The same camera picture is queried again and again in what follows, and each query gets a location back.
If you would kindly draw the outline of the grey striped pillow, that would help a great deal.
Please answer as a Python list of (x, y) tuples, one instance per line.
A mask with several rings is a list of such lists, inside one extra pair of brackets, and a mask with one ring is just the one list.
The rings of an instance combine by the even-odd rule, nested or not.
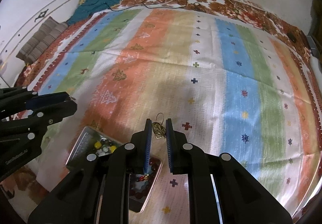
[(58, 23), (52, 17), (48, 17), (21, 47), (16, 58), (24, 61), (26, 65), (33, 64), (67, 28), (66, 22)]

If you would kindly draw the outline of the silver metal tin box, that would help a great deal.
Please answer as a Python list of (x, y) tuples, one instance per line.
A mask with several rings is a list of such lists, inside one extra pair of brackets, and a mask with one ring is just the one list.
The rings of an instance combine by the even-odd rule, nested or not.
[[(66, 168), (73, 170), (83, 162), (89, 154), (102, 158), (109, 158), (109, 169), (119, 170), (120, 165), (111, 158), (112, 153), (123, 143), (109, 137), (90, 126), (85, 126), (80, 133), (72, 151), (66, 161)], [(152, 189), (160, 174), (162, 161), (151, 156), (147, 170), (143, 174), (129, 175), (129, 210), (142, 213), (147, 206)]]

